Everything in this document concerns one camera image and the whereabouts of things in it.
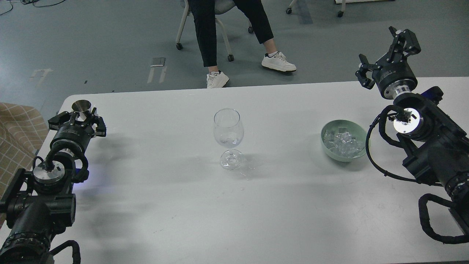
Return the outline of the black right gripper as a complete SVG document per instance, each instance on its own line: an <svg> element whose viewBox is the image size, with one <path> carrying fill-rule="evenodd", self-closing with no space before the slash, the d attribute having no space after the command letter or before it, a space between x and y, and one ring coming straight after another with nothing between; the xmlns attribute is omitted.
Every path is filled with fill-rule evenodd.
<svg viewBox="0 0 469 264"><path fill-rule="evenodd" d="M380 95L387 100L393 100L404 91L413 91L418 84L415 74L409 67L407 58L421 52L417 36L409 29L397 30L390 26L389 32L393 37L387 52L387 58L380 58L370 64L367 57L359 54L360 65L355 76L366 89L372 89L376 83ZM368 72L374 71L374 80L367 77Z"/></svg>

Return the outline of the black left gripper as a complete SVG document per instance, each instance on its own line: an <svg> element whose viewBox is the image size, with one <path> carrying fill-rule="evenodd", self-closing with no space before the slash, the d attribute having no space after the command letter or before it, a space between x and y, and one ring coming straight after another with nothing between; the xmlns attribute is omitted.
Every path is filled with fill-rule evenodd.
<svg viewBox="0 0 469 264"><path fill-rule="evenodd" d="M75 111L64 111L48 120L49 130L57 131L49 144L50 148L58 143L69 142L79 147L84 154L91 138L107 136L106 124L97 113L96 107L92 108L86 118L86 123L76 122L77 115Z"/></svg>

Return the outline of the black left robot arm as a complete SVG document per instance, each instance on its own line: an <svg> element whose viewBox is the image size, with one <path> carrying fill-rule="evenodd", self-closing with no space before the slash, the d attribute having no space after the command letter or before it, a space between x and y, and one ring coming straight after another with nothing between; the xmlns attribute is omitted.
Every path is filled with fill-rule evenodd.
<svg viewBox="0 0 469 264"><path fill-rule="evenodd" d="M85 151L94 137L105 137L107 128L95 107L73 106L51 118L55 130L50 150L32 170L19 169L1 199L7 227L1 247L2 264L53 264L54 257L71 247L72 262L81 263L79 244L69 239L51 248L54 237L75 221L77 198L73 185L89 177Z"/></svg>

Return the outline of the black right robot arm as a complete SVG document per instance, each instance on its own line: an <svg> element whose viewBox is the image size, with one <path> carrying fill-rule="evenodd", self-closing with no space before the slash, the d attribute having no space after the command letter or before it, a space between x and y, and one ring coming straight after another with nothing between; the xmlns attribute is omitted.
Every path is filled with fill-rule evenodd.
<svg viewBox="0 0 469 264"><path fill-rule="evenodd" d="M407 58L421 52L417 36L409 29L397 30L390 26L392 44L377 62L370 63L360 54L355 76L367 89L374 85L380 95L392 104L385 107L369 127L365 151L371 164L384 176L406 182L443 187L449 200L435 194L419 198L418 209L422 230L432 239L444 244L468 243L468 138L438 104L443 92L433 86L423 93L414 93L418 81ZM403 166L412 179L388 172L374 162L370 153L370 136L378 127L380 136L389 145L406 153ZM448 208L463 235L444 236L431 226L427 203L434 202Z"/></svg>

